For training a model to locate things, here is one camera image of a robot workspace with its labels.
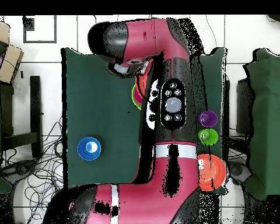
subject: black button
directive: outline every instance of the black button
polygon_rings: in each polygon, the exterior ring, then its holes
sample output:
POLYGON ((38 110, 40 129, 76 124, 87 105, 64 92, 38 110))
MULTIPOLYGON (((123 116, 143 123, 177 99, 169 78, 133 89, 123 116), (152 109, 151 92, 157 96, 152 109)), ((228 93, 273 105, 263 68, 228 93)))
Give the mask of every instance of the black button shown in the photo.
POLYGON ((154 122, 156 120, 156 115, 155 114, 151 114, 148 117, 149 121, 154 122))
POLYGON ((157 93, 158 93, 158 91, 154 90, 154 91, 152 92, 152 96, 153 96, 153 97, 158 96, 158 94, 157 94, 157 93))
POLYGON ((153 113, 156 113, 156 110, 158 109, 157 107, 158 107, 158 101, 157 101, 157 98, 155 98, 155 99, 151 102, 149 108, 150 108, 150 110, 151 110, 153 113))

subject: orange bowl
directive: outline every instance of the orange bowl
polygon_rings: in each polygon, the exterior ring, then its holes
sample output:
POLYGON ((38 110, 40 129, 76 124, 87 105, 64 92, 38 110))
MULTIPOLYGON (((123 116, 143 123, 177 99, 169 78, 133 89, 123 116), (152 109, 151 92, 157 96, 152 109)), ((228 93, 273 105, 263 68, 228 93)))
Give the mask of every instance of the orange bowl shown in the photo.
POLYGON ((199 164, 199 186, 202 191, 213 191, 222 186, 226 179, 226 166, 215 155, 197 156, 199 164))

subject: white stripe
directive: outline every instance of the white stripe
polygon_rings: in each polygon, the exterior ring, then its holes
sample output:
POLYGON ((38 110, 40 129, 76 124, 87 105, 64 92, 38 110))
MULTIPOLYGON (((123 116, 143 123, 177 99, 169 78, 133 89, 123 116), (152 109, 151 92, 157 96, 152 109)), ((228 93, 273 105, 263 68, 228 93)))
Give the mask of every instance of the white stripe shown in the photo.
MULTIPOLYGON (((176 144, 178 147, 178 154, 180 158, 197 159, 196 147, 187 144, 176 144)), ((156 145, 156 158, 169 157, 169 145, 156 145)))
MULTIPOLYGON (((119 198, 118 198, 118 191, 117 191, 117 185, 111 185, 112 187, 112 203, 111 206, 117 206, 118 208, 118 214, 119 214, 119 198)), ((118 224, 118 215, 111 217, 110 224, 118 224)))

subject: purple bowl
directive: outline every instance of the purple bowl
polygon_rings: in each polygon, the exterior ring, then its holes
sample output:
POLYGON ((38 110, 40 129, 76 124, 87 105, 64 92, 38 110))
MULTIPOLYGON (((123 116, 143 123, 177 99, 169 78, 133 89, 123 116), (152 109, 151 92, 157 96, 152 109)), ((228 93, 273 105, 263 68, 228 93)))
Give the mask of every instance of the purple bowl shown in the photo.
POLYGON ((218 116, 213 111, 204 111, 198 117, 198 122, 207 128, 215 126, 218 122, 218 116))

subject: tiled floor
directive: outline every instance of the tiled floor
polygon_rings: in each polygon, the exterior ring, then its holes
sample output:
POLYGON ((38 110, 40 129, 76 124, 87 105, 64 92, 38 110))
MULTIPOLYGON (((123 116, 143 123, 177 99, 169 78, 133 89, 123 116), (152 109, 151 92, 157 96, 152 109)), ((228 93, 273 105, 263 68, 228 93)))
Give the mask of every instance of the tiled floor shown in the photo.
MULTIPOLYGON (((23 43, 23 23, 21 16, 0 16, 10 25, 10 43, 24 51, 24 57, 19 70, 23 71, 24 78, 17 75, 14 87, 14 118, 13 126, 15 133, 30 131, 29 109, 30 75, 41 77, 41 97, 43 112, 43 139, 47 144, 58 139, 60 135, 59 126, 55 126, 62 113, 61 101, 61 54, 60 49, 69 47, 83 54, 91 54, 87 44, 87 33, 92 25, 102 21, 118 21, 140 18, 190 18, 196 26, 203 42, 205 52, 210 53, 215 47, 226 47, 227 66, 226 73, 230 79, 230 135, 237 135, 236 126, 236 85, 237 81, 246 77, 243 64, 252 60, 252 52, 256 48, 269 48, 273 53, 280 53, 280 22, 275 22, 266 15, 109 15, 109 16, 57 16, 57 43, 23 43)), ((54 39, 54 17, 34 16, 35 31, 27 32, 27 40, 53 40, 54 39)), ((17 149, 17 155, 13 160, 31 158, 30 146, 17 149)), ((31 212, 36 214, 30 224, 40 224, 43 213, 46 210, 46 201, 51 197, 52 188, 45 181, 30 176, 28 180, 22 181, 15 194, 15 216, 19 222, 27 223, 31 212), (42 204, 37 204, 38 198, 35 191, 47 191, 42 204)), ((222 224, 242 224, 244 200, 243 192, 239 186, 234 185, 231 180, 227 185, 228 193, 221 198, 222 224)))

